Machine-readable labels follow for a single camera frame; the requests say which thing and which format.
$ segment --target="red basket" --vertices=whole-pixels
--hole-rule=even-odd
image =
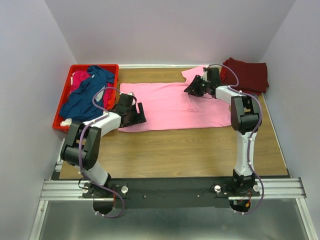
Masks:
[[[69,127],[68,126],[60,126],[60,123],[64,120],[60,115],[60,108],[62,104],[66,103],[69,97],[70,93],[70,87],[71,87],[71,76],[75,71],[82,70],[86,71],[88,67],[92,66],[92,64],[76,64],[72,65],[70,67],[68,76],[66,77],[66,81],[64,84],[63,92],[60,98],[60,102],[58,105],[58,109],[56,110],[54,121],[52,124],[52,127],[56,130],[62,131],[62,132],[68,132]],[[116,88],[117,87],[117,82],[118,82],[118,74],[119,74],[119,66],[117,64],[103,64],[103,65],[98,65],[99,67],[108,70],[109,72],[114,74],[114,83],[113,86]],[[111,99],[108,102],[107,108],[110,109],[114,106],[116,100],[116,91],[112,92]]]

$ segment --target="maroon folded towel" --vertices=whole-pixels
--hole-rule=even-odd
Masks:
[[[239,85],[234,89],[257,94],[267,91],[269,83],[265,63],[247,63],[230,57],[223,65],[232,69],[239,78]],[[222,68],[220,77],[221,82],[225,85],[235,85],[237,83],[235,76],[225,67]]]

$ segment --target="wooden tabletop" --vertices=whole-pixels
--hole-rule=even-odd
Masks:
[[[184,82],[185,68],[120,69],[121,83]],[[278,141],[262,96],[262,125],[254,148],[254,168],[262,176],[287,175]],[[125,133],[113,130],[101,138],[98,161],[113,178],[231,176],[236,164],[236,133],[229,127]],[[63,163],[60,179],[78,179]]]

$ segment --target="white wall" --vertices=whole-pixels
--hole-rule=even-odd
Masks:
[[[287,163],[301,177],[320,236],[320,1],[297,0],[262,62],[268,66],[266,102]]]
[[[43,0],[0,2],[0,56],[0,239],[24,240],[54,170],[51,126],[76,61]]]
[[[45,0],[79,63],[259,61],[295,0]]]

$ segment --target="blue cloth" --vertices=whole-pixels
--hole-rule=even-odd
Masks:
[[[85,122],[103,114],[101,109],[93,105],[92,98],[107,83],[113,83],[115,75],[96,65],[88,67],[87,72],[93,77],[82,81],[79,88],[71,92],[68,101],[61,106],[59,115],[64,119]],[[99,102],[95,100],[95,103],[103,107],[103,97]]]

